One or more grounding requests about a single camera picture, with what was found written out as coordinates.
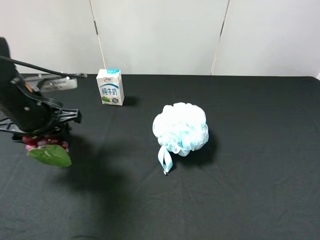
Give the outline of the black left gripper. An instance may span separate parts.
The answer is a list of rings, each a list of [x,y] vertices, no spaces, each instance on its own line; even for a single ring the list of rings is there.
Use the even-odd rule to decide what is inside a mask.
[[[28,133],[71,130],[70,122],[80,124],[78,109],[51,108],[31,98],[32,90],[26,86],[14,63],[0,60],[0,110],[6,116],[0,120],[0,131],[12,134],[15,143],[23,143]]]

